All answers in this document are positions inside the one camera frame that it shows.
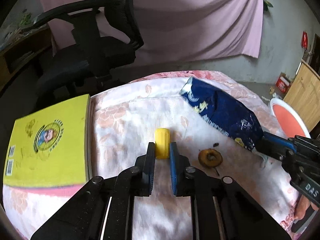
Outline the person's right hand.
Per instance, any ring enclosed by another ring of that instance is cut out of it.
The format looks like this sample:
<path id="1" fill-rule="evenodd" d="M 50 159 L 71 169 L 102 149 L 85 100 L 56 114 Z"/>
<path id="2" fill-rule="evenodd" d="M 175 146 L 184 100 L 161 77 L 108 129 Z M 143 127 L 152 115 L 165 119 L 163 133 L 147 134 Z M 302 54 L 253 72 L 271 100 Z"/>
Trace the person's right hand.
<path id="1" fill-rule="evenodd" d="M 318 207 L 312 202 L 310 202 L 310 200 L 308 200 L 306 196 L 302 195 L 295 208 L 294 219 L 296 220 L 303 219 L 309 207 L 312 207 L 313 210 L 318 211 Z"/>

